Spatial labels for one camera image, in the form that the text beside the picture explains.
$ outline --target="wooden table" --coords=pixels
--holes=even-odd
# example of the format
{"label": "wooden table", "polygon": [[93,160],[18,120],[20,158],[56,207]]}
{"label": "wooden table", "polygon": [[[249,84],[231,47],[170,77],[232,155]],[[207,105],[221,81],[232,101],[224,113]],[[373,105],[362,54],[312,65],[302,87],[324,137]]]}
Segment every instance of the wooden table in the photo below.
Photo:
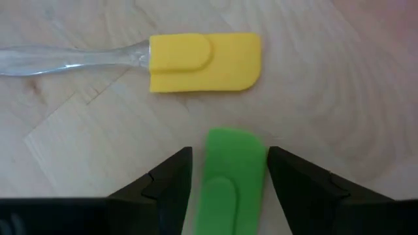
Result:
{"label": "wooden table", "polygon": [[[393,198],[418,197],[414,0],[2,0],[0,46],[107,49],[152,34],[253,31],[263,75],[239,93],[151,94],[140,68],[0,78],[0,196],[105,196],[236,127]],[[260,234],[289,234],[266,177]]]}

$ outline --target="table surface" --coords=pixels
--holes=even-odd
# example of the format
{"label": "table surface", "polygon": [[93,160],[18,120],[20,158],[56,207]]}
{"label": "table surface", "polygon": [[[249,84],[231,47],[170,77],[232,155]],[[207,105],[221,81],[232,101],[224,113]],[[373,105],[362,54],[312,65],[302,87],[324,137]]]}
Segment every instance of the table surface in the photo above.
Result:
{"label": "table surface", "polygon": [[[253,31],[263,73],[238,93],[148,92],[140,68],[0,78],[0,196],[105,196],[236,127],[393,198],[418,197],[414,0],[2,0],[0,47],[107,49],[154,34]],[[289,234],[266,177],[260,234]]]}

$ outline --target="transparent spatula handle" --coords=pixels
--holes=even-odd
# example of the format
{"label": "transparent spatula handle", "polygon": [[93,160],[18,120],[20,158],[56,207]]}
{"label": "transparent spatula handle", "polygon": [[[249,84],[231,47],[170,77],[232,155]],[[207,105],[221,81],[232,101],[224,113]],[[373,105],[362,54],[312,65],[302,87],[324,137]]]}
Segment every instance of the transparent spatula handle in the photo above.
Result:
{"label": "transparent spatula handle", "polygon": [[48,46],[0,49],[0,75],[30,76],[94,65],[148,67],[150,44],[143,41],[124,48],[83,51]]}

